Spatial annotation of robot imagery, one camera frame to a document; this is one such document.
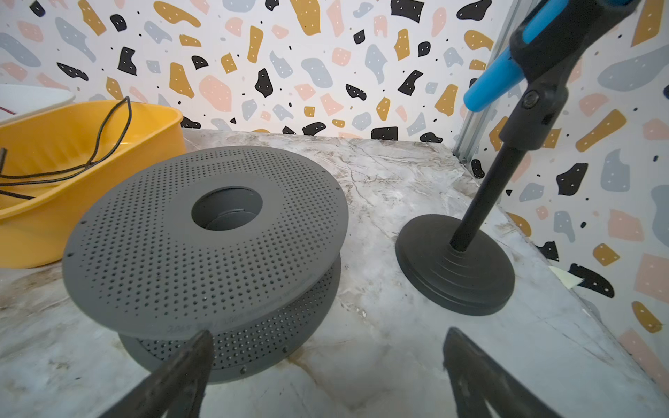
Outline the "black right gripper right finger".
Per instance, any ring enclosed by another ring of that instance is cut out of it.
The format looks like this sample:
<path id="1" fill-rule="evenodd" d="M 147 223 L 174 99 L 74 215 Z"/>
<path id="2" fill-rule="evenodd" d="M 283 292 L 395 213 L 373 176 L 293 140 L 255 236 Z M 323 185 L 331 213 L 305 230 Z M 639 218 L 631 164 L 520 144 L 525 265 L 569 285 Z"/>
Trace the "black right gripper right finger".
<path id="1" fill-rule="evenodd" d="M 459 417 L 558 416 L 460 329 L 448 330 L 443 353 Z"/>

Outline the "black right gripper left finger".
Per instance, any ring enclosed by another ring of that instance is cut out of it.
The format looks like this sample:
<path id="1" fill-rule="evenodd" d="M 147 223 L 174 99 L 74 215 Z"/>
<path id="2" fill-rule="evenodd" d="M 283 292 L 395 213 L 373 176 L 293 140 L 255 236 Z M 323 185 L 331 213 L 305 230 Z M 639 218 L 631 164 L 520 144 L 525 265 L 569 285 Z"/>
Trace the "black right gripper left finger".
<path id="1" fill-rule="evenodd" d="M 198 417 L 213 361 L 213 335 L 200 331 L 102 416 Z"/>

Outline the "grey perforated cable spool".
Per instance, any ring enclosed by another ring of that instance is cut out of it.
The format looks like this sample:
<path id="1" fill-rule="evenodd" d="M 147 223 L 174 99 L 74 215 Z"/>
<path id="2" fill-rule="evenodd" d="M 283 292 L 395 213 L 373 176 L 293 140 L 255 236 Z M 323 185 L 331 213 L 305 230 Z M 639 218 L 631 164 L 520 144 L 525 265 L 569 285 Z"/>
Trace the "grey perforated cable spool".
<path id="1" fill-rule="evenodd" d="M 211 383 L 270 369 L 331 309 L 348 202 L 309 158 L 224 146 L 153 165 L 105 194 L 66 245 L 64 286 L 147 370 L 202 330 Z"/>

